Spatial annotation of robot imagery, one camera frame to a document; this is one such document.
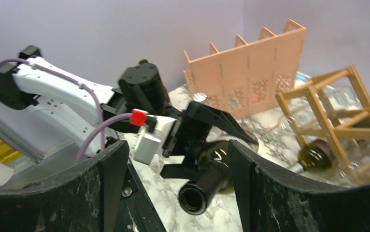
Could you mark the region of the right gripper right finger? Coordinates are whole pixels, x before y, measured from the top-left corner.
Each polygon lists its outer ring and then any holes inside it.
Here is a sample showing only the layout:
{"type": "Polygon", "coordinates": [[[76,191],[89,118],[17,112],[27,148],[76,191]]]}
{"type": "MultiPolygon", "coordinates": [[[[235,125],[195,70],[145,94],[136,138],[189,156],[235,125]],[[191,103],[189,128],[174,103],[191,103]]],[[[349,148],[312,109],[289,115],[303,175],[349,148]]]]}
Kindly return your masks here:
{"type": "Polygon", "coordinates": [[[234,140],[228,154],[245,232],[370,232],[370,185],[315,181],[234,140]]]}

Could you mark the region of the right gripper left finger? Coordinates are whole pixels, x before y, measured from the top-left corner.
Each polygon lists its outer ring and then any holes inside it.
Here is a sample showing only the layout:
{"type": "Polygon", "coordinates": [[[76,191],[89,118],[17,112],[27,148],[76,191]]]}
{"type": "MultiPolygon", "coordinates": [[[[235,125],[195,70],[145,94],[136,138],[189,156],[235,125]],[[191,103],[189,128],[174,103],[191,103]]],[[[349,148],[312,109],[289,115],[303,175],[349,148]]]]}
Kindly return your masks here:
{"type": "Polygon", "coordinates": [[[128,155],[120,140],[25,188],[0,190],[0,232],[112,232],[128,155]]]}

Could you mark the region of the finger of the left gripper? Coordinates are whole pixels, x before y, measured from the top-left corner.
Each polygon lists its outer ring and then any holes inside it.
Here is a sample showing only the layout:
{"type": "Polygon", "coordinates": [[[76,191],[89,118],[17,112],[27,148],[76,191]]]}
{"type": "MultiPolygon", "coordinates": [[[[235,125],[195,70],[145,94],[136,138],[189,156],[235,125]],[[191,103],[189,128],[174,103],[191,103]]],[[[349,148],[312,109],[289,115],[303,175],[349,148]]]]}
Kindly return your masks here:
{"type": "Polygon", "coordinates": [[[240,138],[247,143],[258,145],[257,138],[248,135],[228,112],[212,107],[202,107],[201,120],[207,123],[210,128],[217,127],[228,135],[240,138]]]}
{"type": "Polygon", "coordinates": [[[197,167],[197,156],[171,155],[169,156],[168,160],[179,161],[179,158],[182,158],[181,163],[165,164],[160,172],[160,176],[164,179],[195,179],[199,174],[197,167]]]}

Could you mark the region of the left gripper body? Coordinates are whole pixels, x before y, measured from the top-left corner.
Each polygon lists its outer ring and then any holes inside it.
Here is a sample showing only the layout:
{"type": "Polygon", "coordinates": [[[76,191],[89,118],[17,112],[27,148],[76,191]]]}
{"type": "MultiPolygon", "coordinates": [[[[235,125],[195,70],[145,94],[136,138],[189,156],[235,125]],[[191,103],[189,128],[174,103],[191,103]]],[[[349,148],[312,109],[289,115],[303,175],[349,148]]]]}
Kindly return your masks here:
{"type": "Polygon", "coordinates": [[[206,139],[212,126],[218,126],[223,111],[190,101],[171,126],[163,144],[162,156],[186,156],[195,141],[206,139]]]}

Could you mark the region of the green bottle white label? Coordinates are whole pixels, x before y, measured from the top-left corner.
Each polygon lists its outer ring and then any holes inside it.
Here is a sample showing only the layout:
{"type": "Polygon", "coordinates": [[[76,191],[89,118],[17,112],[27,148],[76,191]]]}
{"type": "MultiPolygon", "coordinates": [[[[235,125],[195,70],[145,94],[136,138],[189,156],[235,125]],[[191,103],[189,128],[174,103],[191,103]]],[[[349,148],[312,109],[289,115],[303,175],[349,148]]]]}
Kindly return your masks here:
{"type": "Polygon", "coordinates": [[[240,138],[224,135],[206,143],[196,159],[197,174],[179,190],[178,201],[188,214],[201,215],[217,193],[233,192],[229,168],[228,144],[236,140],[249,149],[258,151],[258,140],[246,142],[240,138]]]}

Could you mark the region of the green Primitivo wine bottle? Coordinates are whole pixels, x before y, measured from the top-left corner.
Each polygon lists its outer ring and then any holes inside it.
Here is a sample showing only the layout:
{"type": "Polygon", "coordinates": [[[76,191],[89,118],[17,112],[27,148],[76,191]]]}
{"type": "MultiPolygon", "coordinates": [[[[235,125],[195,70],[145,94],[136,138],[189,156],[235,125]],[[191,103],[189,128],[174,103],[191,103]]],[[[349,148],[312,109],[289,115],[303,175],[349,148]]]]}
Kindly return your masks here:
{"type": "Polygon", "coordinates": [[[300,149],[298,161],[288,170],[300,174],[302,172],[319,173],[330,169],[336,157],[328,142],[316,139],[300,149]]]}

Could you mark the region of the wooden wine rack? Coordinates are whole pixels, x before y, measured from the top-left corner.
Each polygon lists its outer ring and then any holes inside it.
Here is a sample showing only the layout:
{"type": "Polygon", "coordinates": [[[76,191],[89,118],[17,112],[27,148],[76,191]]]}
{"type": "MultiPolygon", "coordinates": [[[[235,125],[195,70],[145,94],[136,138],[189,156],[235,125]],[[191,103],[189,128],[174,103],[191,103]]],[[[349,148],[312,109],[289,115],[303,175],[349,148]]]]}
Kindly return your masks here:
{"type": "MultiPolygon", "coordinates": [[[[370,183],[370,95],[355,66],[312,77],[292,90],[305,86],[308,87],[305,92],[307,101],[320,127],[311,129],[304,136],[288,134],[296,139],[299,150],[316,139],[328,142],[336,159],[333,166],[324,172],[335,174],[335,181],[340,184],[358,186],[370,183]],[[336,125],[330,123],[315,97],[326,86],[350,87],[360,101],[358,108],[333,116],[340,121],[336,125]]],[[[276,126],[272,134],[281,135],[280,127],[276,126]]]]}

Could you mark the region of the clear bottle dark label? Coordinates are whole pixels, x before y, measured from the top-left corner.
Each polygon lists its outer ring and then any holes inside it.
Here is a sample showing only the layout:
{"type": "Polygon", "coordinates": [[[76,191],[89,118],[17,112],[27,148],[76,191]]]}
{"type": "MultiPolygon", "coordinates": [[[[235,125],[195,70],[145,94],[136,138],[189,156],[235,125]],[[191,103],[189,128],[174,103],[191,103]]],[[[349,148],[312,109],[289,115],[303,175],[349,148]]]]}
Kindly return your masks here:
{"type": "Polygon", "coordinates": [[[208,97],[205,93],[198,92],[193,95],[192,100],[206,104],[208,102],[208,97]]]}

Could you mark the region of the clear square glass bottle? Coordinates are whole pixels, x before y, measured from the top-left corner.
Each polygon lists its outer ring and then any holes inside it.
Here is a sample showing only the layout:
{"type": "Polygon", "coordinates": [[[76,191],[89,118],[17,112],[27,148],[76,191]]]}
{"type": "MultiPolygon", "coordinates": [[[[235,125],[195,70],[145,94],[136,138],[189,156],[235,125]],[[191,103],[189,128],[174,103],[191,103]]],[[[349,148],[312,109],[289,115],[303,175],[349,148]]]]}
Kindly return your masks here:
{"type": "MultiPolygon", "coordinates": [[[[279,107],[283,112],[277,122],[280,131],[285,131],[294,136],[304,136],[311,129],[320,127],[313,109],[307,101],[306,91],[308,91],[307,86],[276,95],[279,107]]],[[[315,97],[332,125],[340,123],[338,119],[333,119],[333,116],[338,112],[356,109],[360,106],[360,101],[350,87],[333,88],[326,86],[315,97]]]]}

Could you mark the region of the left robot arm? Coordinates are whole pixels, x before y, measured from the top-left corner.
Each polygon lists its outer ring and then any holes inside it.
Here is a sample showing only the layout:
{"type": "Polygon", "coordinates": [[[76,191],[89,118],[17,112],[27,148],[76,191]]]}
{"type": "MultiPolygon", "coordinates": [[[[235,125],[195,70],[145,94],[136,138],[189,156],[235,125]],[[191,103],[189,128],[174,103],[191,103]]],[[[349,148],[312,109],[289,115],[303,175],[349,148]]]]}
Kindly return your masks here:
{"type": "Polygon", "coordinates": [[[226,132],[222,140],[237,140],[257,150],[249,136],[227,112],[202,103],[191,103],[185,123],[170,99],[155,64],[141,60],[121,75],[118,88],[94,83],[47,62],[38,47],[30,45],[17,58],[0,62],[0,102],[15,110],[29,109],[82,145],[93,130],[75,113],[81,108],[99,122],[134,109],[146,111],[152,124],[148,132],[122,119],[110,125],[122,133],[139,133],[134,159],[149,165],[155,154],[169,155],[179,145],[204,141],[212,127],[226,132]]]}

